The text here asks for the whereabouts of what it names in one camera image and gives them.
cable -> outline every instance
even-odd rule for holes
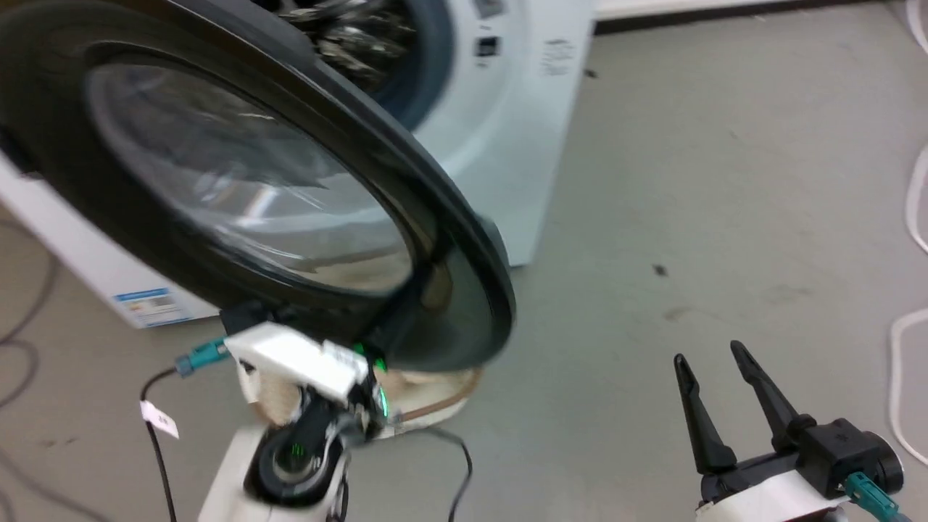
[[[464,451],[464,458],[467,460],[467,475],[464,477],[464,481],[461,482],[460,488],[458,488],[458,492],[455,494],[454,500],[451,501],[451,509],[448,512],[448,522],[455,522],[455,514],[458,512],[458,504],[460,504],[461,498],[464,497],[464,492],[467,491],[467,487],[470,485],[470,478],[473,476],[473,460],[470,459],[470,451],[467,449],[467,444],[464,443],[463,438],[458,437],[453,433],[447,432],[442,428],[437,428],[434,426],[415,428],[403,433],[409,434],[416,432],[428,433],[433,437],[444,440],[445,442],[457,444]]]
[[[28,231],[26,231],[25,228],[21,227],[17,223],[10,221],[0,221],[0,228],[13,230],[25,237],[30,238],[32,236]],[[26,327],[32,323],[33,320],[35,320],[35,318],[39,315],[39,312],[41,312],[45,307],[49,296],[52,294],[52,290],[55,288],[55,283],[58,280],[58,269],[59,267],[57,259],[53,255],[50,255],[48,258],[48,270],[45,273],[45,280],[42,283],[42,289],[39,291],[35,301],[29,307],[29,310],[26,312],[25,316],[23,316],[22,320],[16,323],[16,325],[14,325],[9,332],[0,335],[0,349],[15,347],[24,353],[27,358],[26,376],[22,378],[22,381],[12,392],[9,393],[9,395],[0,398],[0,410],[8,406],[14,400],[19,398],[23,393],[25,393],[26,390],[28,390],[32,385],[32,382],[35,380],[35,375],[39,372],[39,367],[41,365],[41,361],[39,360],[39,351],[31,343],[22,339],[17,339],[16,337],[22,333]],[[101,513],[79,502],[69,499],[68,497],[50,489],[41,482],[29,476],[26,472],[20,469],[18,465],[16,465],[13,459],[10,458],[10,456],[2,448],[0,448],[0,467],[6,469],[9,474],[16,478],[19,483],[21,483],[32,493],[77,515],[94,520],[95,522],[110,522],[110,519]],[[0,490],[0,510],[2,510],[4,516],[6,517],[6,522],[16,522],[17,519],[13,510],[13,504],[10,501],[9,496],[2,490]]]
[[[139,396],[142,402],[148,400],[148,390],[151,389],[155,383],[175,373],[177,373],[176,369],[168,368],[148,379],[148,382],[142,386],[142,393]],[[161,485],[164,486],[164,500],[168,504],[168,516],[171,518],[171,522],[177,522],[177,513],[174,512],[174,497],[171,495],[171,483],[168,481],[168,472],[164,469],[164,457],[161,456],[161,445],[158,444],[158,436],[155,435],[155,428],[148,420],[145,421],[145,427],[148,429],[148,436],[151,437],[151,446],[155,450],[155,459],[158,460],[158,471],[161,472]]]
[[[928,37],[925,35],[922,24],[922,0],[907,0],[906,2],[906,20],[909,24],[909,30],[915,37],[922,51],[928,55]],[[905,220],[906,229],[909,236],[919,245],[926,254],[928,254],[928,241],[922,237],[919,232],[919,204],[922,200],[922,190],[925,186],[925,178],[928,177],[928,145],[922,149],[918,160],[915,162],[915,168],[912,171],[912,178],[909,182],[909,190],[906,192],[905,203]],[[889,400],[888,415],[889,425],[893,431],[893,436],[899,441],[899,444],[915,457],[920,463],[928,466],[928,457],[922,455],[906,440],[902,432],[901,410],[902,410],[902,334],[909,327],[928,320],[928,308],[909,313],[893,321],[889,329]]]

laundry in drum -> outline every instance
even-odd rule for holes
[[[333,69],[365,92],[380,90],[417,44],[403,0],[256,0],[313,41]]]

sticker on machine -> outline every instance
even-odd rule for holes
[[[118,294],[113,298],[143,326],[159,326],[192,319],[166,288]]]

black cable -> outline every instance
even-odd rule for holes
[[[470,459],[470,451],[468,451],[467,444],[464,443],[463,438],[458,437],[453,433],[447,432],[442,428],[425,426],[412,429],[404,433],[415,433],[418,431],[428,433],[434,437],[444,440],[445,442],[457,444],[464,451],[464,458],[467,460],[467,476],[465,476],[464,481],[461,482],[460,488],[458,488],[458,493],[455,494],[455,499],[451,501],[451,510],[448,512],[448,522],[455,522],[455,514],[458,512],[458,504],[460,504],[461,498],[464,496],[464,492],[467,491],[467,487],[470,485],[470,478],[473,476],[473,460]]]
[[[11,221],[0,221],[0,228],[6,228],[13,230],[23,236],[31,238],[32,235],[22,226]],[[45,307],[45,304],[48,302],[48,297],[52,294],[52,290],[55,288],[55,283],[58,280],[58,261],[53,256],[50,255],[48,259],[48,270],[45,273],[45,280],[42,283],[42,289],[39,291],[38,296],[35,298],[35,301],[29,307],[29,310],[26,312],[26,315],[23,316],[22,320],[16,323],[9,332],[0,335],[0,349],[15,347],[18,348],[22,353],[26,354],[27,365],[26,365],[26,376],[22,378],[22,381],[9,393],[6,397],[0,398],[0,410],[8,406],[11,402],[19,398],[27,389],[32,385],[32,382],[35,380],[35,375],[39,372],[39,367],[41,362],[39,360],[39,351],[31,343],[24,341],[22,339],[17,339],[17,335],[22,333],[23,330],[29,326],[33,320],[39,315],[39,312]],[[80,504],[79,502],[73,501],[68,497],[50,489],[41,482],[35,480],[29,476],[26,472],[19,468],[12,458],[0,448],[0,467],[5,468],[9,474],[16,478],[26,489],[32,493],[55,503],[69,511],[72,511],[78,515],[82,515],[85,518],[94,520],[95,522],[110,522],[110,520],[98,513],[97,511]],[[6,517],[6,522],[16,522],[16,516],[13,511],[12,502],[9,499],[9,496],[2,490],[0,490],[0,509],[2,509],[4,516]]]
[[[142,386],[142,393],[139,397],[142,402],[148,400],[148,390],[152,385],[175,373],[177,373],[177,370],[168,368],[148,379],[148,382]],[[177,514],[174,512],[174,497],[171,495],[171,483],[168,481],[168,472],[164,469],[164,457],[161,456],[161,445],[158,444],[158,436],[155,435],[155,427],[151,425],[151,422],[148,420],[145,421],[145,427],[148,429],[148,436],[151,437],[151,446],[155,449],[155,459],[158,460],[158,471],[161,472],[161,485],[164,486],[164,500],[168,504],[168,515],[171,518],[171,522],[177,522]]]

white cable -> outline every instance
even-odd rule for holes
[[[915,41],[928,54],[928,37],[922,25],[922,0],[906,1],[906,21]],[[925,178],[928,176],[928,145],[922,149],[919,159],[915,162],[912,179],[909,182],[909,191],[906,193],[906,228],[909,236],[919,247],[928,254],[928,242],[919,232],[919,203],[922,200],[922,191]],[[902,433],[902,333],[910,326],[928,320],[928,308],[912,312],[893,322],[889,329],[889,424],[893,435],[906,451],[920,463],[928,466],[928,457],[918,452],[906,440]]]

